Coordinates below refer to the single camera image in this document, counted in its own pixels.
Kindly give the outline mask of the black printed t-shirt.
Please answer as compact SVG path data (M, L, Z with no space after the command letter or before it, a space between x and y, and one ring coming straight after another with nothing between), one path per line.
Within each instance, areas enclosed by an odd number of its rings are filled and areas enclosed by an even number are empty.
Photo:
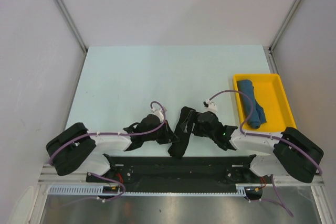
M180 117L174 130L174 133L179 137L180 141L177 143L172 143L172 145L168 149L168 153L172 158L182 158L188 147L191 133L183 133L181 129L181 124L186 119L190 110L195 109L189 108L187 106L181 108Z

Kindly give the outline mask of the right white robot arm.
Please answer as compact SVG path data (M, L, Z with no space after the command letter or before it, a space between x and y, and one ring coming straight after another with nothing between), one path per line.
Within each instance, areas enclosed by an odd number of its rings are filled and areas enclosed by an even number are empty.
M176 128L188 136L208 138L224 151L255 152L249 165L242 169L243 179L249 183L265 175L289 175L311 183L322 173L323 150L294 127L270 133L244 131L237 126L223 125L211 111L201 113L190 108L181 112L179 120Z

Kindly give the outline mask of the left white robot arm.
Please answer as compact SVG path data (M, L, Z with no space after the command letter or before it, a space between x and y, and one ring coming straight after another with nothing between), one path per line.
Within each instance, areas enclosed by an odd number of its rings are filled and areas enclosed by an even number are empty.
M116 135L89 134L83 123L75 123L47 143L46 151L59 176L84 171L110 182L115 178L116 169L109 164L107 156L114 151L136 150L149 141L173 144L180 138L171 130L168 121L149 114Z

